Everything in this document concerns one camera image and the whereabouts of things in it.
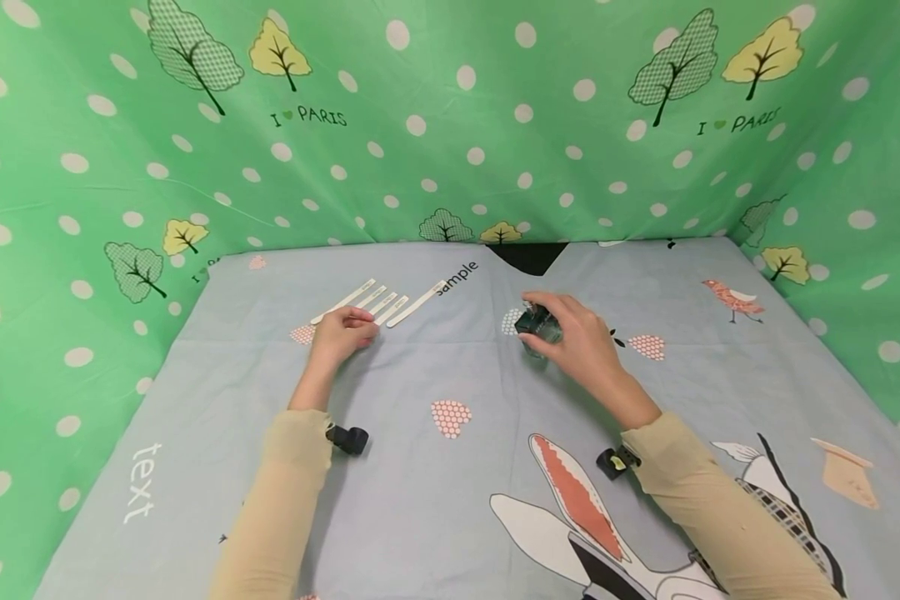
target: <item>beige shirt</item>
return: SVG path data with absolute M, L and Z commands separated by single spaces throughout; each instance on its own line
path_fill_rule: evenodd
M 330 468 L 329 417 L 286 411 L 267 431 L 264 457 L 222 545 L 211 600 L 288 600 Z M 817 564 L 714 461 L 671 412 L 622 437 L 635 473 L 683 528 L 734 600 L 839 600 Z

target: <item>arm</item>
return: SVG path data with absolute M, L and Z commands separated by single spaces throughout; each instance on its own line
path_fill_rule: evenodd
M 342 362 L 377 333 L 373 316 L 357 308 L 338 309 L 320 322 L 287 411 L 267 430 L 260 468 L 217 563 L 211 600 L 293 597 L 330 468 L 325 411 L 333 380 Z
M 679 417 L 660 412 L 624 370 L 600 317 L 569 296 L 524 297 L 550 310 L 563 340 L 550 345 L 533 335 L 520 338 L 576 379 L 627 430 L 622 437 L 642 461 L 634 470 L 644 492 L 683 528 L 730 598 L 839 599 L 788 532 L 723 472 Z

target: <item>perfume bottle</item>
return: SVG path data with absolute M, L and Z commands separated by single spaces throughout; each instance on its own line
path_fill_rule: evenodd
M 550 314 L 546 306 L 531 302 L 525 302 L 524 305 L 527 310 L 513 324 L 518 333 L 532 333 L 547 343 L 557 343 L 563 339 L 563 330 L 560 329 L 559 321 Z M 542 354 L 527 346 L 526 343 L 524 343 L 523 349 L 533 358 L 546 359 Z

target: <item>fabric wall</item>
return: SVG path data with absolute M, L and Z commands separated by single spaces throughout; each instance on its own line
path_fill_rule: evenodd
M 0 1 L 0 598 L 221 255 L 727 232 L 900 422 L 900 0 Z

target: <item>white strip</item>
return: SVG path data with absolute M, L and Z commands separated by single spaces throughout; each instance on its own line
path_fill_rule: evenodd
M 380 312 L 381 308 L 384 308 L 387 304 L 393 302 L 393 299 L 396 297 L 396 292 L 390 292 L 387 297 L 383 298 L 382 301 L 377 302 L 374 308 L 370 309 L 370 314 L 375 315 Z
M 361 285 L 359 288 L 357 288 L 356 290 L 354 290 L 354 292 L 352 292 L 352 294 L 350 294 L 349 296 L 347 296 L 347 297 L 345 297 L 344 299 L 342 299 L 342 301 L 337 302 L 337 304 L 336 304 L 333 308 L 331 308 L 330 310 L 327 310 L 327 311 L 324 311 L 324 312 L 320 313 L 319 316 L 317 316 L 317 317 L 311 318 L 310 324 L 312 324 L 312 326 L 315 326 L 315 324 L 317 324 L 317 323 L 319 323 L 320 321 L 323 320 L 323 315 L 328 314 L 328 313 L 332 313 L 332 311 L 335 311 L 335 310 L 337 310 L 338 308 L 342 308 L 343 306 L 347 306 L 347 304 L 348 304 L 350 301 L 352 301 L 352 299 L 356 298 L 357 296 L 360 296 L 361 294 L 363 294 L 363 292 L 366 292 L 368 289 L 370 289 L 370 286 L 372 286 L 372 285 L 373 285 L 374 283 L 376 283 L 376 282 L 377 282 L 376 279 L 369 279 L 369 280 L 367 280 L 367 283 L 364 283 L 364 284 Z
M 388 308 L 386 311 L 384 311 L 384 314 L 380 315 L 379 317 L 374 318 L 373 321 L 375 323 L 382 323 L 382 322 L 387 321 L 388 318 L 390 318 L 396 311 L 400 310 L 401 306 L 403 306 L 404 304 L 406 304 L 408 302 L 410 302 L 409 296 L 401 296 L 400 299 L 398 299 L 398 301 L 396 302 L 396 304 L 393 304 L 390 308 Z
M 386 285 L 381 285 L 377 289 L 373 290 L 373 293 L 369 296 L 365 297 L 360 301 L 360 303 L 355 304 L 356 308 L 363 308 L 363 306 L 367 306 L 369 303 L 375 301 L 375 299 L 380 298 L 380 295 L 387 291 Z
M 444 282 L 443 280 L 440 280 L 440 282 L 437 282 L 437 285 L 430 288 L 430 290 L 428 292 L 426 292 L 426 294 L 417 298 L 416 301 L 413 301 L 413 304 L 411 304 L 410 306 L 407 306 L 407 309 L 405 311 L 403 311 L 402 313 L 400 313 L 399 315 L 394 317 L 391 322 L 388 322 L 387 327 L 388 328 L 396 327 L 396 324 L 403 321 L 404 318 L 411 316 L 413 314 L 414 310 L 417 310 L 418 308 L 420 308 L 420 306 L 422 306 L 423 303 L 428 301 L 428 299 L 435 296 L 437 294 L 437 292 L 439 292 L 440 290 L 443 290 L 443 286 L 445 286 L 446 284 L 448 284 L 448 283 Z

